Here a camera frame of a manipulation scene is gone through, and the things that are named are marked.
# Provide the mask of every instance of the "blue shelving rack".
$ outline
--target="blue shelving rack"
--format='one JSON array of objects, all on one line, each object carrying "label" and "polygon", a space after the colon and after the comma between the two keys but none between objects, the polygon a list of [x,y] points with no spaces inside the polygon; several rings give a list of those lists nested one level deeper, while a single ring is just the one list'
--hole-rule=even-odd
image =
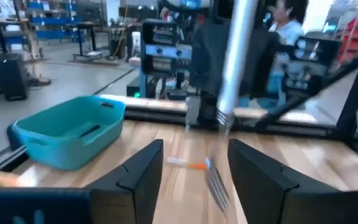
[{"label": "blue shelving rack", "polygon": [[68,39],[74,42],[75,32],[67,24],[81,21],[76,17],[74,0],[31,1],[27,4],[31,25],[35,27],[38,39]]}]

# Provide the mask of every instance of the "wooden table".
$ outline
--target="wooden table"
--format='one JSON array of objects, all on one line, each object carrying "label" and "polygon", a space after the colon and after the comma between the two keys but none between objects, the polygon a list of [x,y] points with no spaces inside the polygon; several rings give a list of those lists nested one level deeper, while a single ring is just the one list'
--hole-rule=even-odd
[{"label": "wooden table", "polygon": [[[119,99],[117,96],[104,96]],[[171,110],[183,110],[183,103],[121,98],[130,104],[141,104]],[[263,110],[238,109],[237,114],[260,116]],[[289,113],[283,119],[311,117],[301,112]],[[341,142],[266,136],[254,133],[232,133],[244,143],[266,155],[340,190],[358,189],[358,155]],[[186,133],[182,126],[169,124],[125,121],[121,137],[77,171],[62,171],[27,161],[14,173],[21,175],[20,181],[37,187],[82,187],[96,180],[118,164],[124,162],[154,139],[164,140],[164,158],[176,157],[190,162],[203,161],[212,148],[215,133],[192,130]],[[234,186],[229,189],[236,206],[236,222],[247,223]],[[162,182],[154,216],[156,224],[225,223],[214,204],[204,174],[199,170],[188,170],[163,165]]]}]

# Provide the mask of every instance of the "fork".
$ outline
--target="fork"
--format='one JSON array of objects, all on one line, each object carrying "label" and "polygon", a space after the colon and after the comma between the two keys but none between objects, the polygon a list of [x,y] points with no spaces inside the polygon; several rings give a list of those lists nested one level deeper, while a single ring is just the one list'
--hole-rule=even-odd
[{"label": "fork", "polygon": [[219,209],[226,216],[227,208],[230,203],[230,198],[226,187],[223,184],[221,175],[215,166],[214,160],[215,158],[213,156],[205,160],[205,163],[207,165],[207,169],[205,172],[205,181]]}]

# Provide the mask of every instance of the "machine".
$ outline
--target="machine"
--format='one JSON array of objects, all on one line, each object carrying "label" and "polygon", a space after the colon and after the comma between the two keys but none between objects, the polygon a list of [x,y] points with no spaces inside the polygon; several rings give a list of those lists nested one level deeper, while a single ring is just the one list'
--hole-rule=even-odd
[{"label": "machine", "polygon": [[[201,7],[183,5],[177,1],[162,1],[172,9],[197,12]],[[187,129],[209,128],[236,131],[253,131],[268,134],[290,134],[314,138],[326,138],[348,143],[358,141],[358,96],[356,92],[349,95],[344,111],[334,127],[295,124],[279,119],[292,109],[302,105],[306,100],[316,96],[323,89],[336,83],[358,68],[358,57],[351,63],[330,71],[341,45],[340,41],[300,37],[292,45],[280,43],[278,34],[268,32],[264,26],[265,4],[263,1],[246,0],[229,2],[226,7],[217,7],[223,1],[214,1],[209,9],[209,21],[203,24],[195,34],[192,45],[177,44],[176,24],[167,21],[145,21],[142,26],[142,73],[146,76],[170,77],[171,69],[157,66],[163,58],[191,60],[190,85],[201,89],[200,96],[189,97],[185,114],[171,114],[171,118],[155,118],[169,123],[184,122]],[[278,66],[284,72],[282,88],[290,96],[283,106],[269,111],[261,118],[236,118],[234,108],[239,96],[250,99],[265,96],[269,73],[276,54],[287,54],[289,60]],[[358,76],[352,90],[358,87]],[[157,117],[156,111],[150,111]],[[244,213],[252,217],[250,223],[358,223],[358,206],[336,207],[331,204],[324,216],[316,214],[329,200],[338,201],[351,198],[358,204],[358,192],[338,192],[327,185],[311,181],[294,171],[287,171],[282,164],[261,159],[250,149],[244,151],[241,159],[239,152],[230,152],[229,160],[232,177],[237,193],[242,194],[240,201]],[[240,170],[251,170],[244,174]],[[277,215],[266,216],[256,210],[255,201],[260,195],[277,190],[267,204],[277,211]],[[309,212],[307,218],[301,215]]]},{"label": "machine", "polygon": [[22,55],[0,55],[0,89],[8,101],[25,100],[29,94],[29,74]]},{"label": "machine", "polygon": [[[127,85],[127,96],[131,97],[139,97],[140,96],[140,89],[139,89],[140,77],[136,77],[133,81],[131,81]],[[156,92],[155,89],[157,87],[158,78],[149,77],[147,80],[147,89],[148,92],[146,94],[147,98],[155,98]]]},{"label": "machine", "polygon": [[[192,46],[176,44],[175,23],[158,20],[144,22],[141,30],[142,73],[167,78],[172,73],[161,66],[166,59],[191,60],[194,68],[191,82],[201,89],[201,93],[188,99],[187,111],[148,110],[129,105],[126,119],[147,118],[147,121],[181,124],[189,128],[216,130],[218,126],[223,126],[237,131],[291,134],[344,141],[349,146],[358,141],[358,93],[355,94],[358,74],[335,126],[279,120],[289,110],[357,69],[358,56],[351,63],[330,72],[339,48],[338,41],[301,37],[299,42],[306,47],[282,45],[276,34],[267,32],[263,27],[262,1],[236,1],[235,5],[225,8],[217,8],[216,5],[219,4],[215,1],[210,11],[218,12],[209,15],[213,22],[200,27]],[[197,10],[194,4],[173,6]],[[231,8],[234,9],[233,15],[229,12]],[[250,98],[264,96],[277,52],[285,52],[290,58],[280,66],[285,72],[283,86],[292,97],[286,105],[267,113],[262,119],[235,117],[233,110],[239,95]],[[141,78],[140,82],[147,86],[147,78]],[[12,217],[12,214],[23,214],[26,221],[37,219],[43,222],[44,217],[53,213],[52,217],[62,219],[52,220],[51,223],[76,222],[64,220],[72,216],[81,217],[77,222],[82,223],[152,223],[162,173],[163,144],[157,140],[152,145],[153,149],[143,149],[113,170],[113,174],[102,177],[85,189],[59,189],[58,192],[50,192],[50,189],[27,190],[24,197],[12,194],[23,189],[0,189],[0,210],[5,211],[1,212],[0,222],[6,223],[3,218]],[[231,176],[250,224],[358,223],[358,191],[340,192],[238,140],[231,140],[228,147]],[[20,206],[6,209],[5,204],[1,204],[1,198],[9,198],[11,206]],[[30,209],[23,209],[24,202],[30,202]],[[105,207],[103,205],[107,203],[104,202],[117,202],[118,206],[112,204],[114,208]]]}]

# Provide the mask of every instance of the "teal plastic basket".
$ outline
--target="teal plastic basket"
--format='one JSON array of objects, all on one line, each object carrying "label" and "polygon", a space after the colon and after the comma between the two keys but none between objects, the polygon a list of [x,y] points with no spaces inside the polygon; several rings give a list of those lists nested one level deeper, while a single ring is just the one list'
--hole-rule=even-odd
[{"label": "teal plastic basket", "polygon": [[119,137],[124,112],[120,101],[82,96],[16,121],[13,128],[33,160],[75,170]]}]

